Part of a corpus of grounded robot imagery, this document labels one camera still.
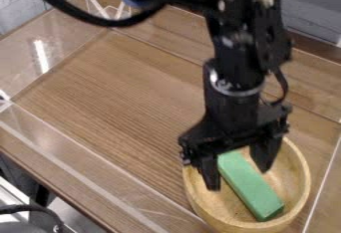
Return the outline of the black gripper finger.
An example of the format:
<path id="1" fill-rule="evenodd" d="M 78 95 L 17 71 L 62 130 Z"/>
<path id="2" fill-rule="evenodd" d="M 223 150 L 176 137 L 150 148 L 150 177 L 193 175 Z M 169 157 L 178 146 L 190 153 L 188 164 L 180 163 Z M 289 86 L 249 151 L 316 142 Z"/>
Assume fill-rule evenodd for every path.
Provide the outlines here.
<path id="1" fill-rule="evenodd" d="M 206 189 L 218 191 L 221 188 L 221 181 L 217 168 L 217 157 L 214 155 L 205 156 L 200 159 L 198 172 L 202 176 Z"/>
<path id="2" fill-rule="evenodd" d="M 251 157 L 263 173 L 273 165 L 283 143 L 283 137 L 267 137 L 251 146 Z"/>

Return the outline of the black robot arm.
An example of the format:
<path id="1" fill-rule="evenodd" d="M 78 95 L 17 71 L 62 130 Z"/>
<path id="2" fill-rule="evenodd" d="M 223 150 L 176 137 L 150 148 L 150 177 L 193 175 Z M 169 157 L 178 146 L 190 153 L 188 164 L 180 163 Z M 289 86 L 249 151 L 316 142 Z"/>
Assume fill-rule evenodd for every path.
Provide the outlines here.
<path id="1" fill-rule="evenodd" d="M 218 156 L 248 146 L 256 165 L 268 171 L 276 159 L 292 105 L 284 98 L 261 98 L 265 76 L 281 89 L 288 81 L 281 65 L 292 57 L 292 40 L 284 28 L 281 0 L 124 0 L 150 10 L 174 4 L 205 18 L 214 56 L 202 67 L 205 113 L 180 136 L 182 161 L 197 168 L 208 189 L 221 186 Z"/>

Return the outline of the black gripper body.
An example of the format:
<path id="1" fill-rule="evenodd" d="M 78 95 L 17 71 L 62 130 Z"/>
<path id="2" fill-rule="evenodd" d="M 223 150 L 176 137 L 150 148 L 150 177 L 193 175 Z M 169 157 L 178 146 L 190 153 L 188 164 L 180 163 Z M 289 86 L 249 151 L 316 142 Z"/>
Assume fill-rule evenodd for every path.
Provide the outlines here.
<path id="1" fill-rule="evenodd" d="M 267 137 L 288 134 L 292 105 L 285 100 L 264 102 L 255 89 L 235 91 L 228 88 L 216 62 L 202 69 L 205 111 L 198 123 L 178 137 L 185 165 L 198 168 L 200 159 L 252 146 Z"/>

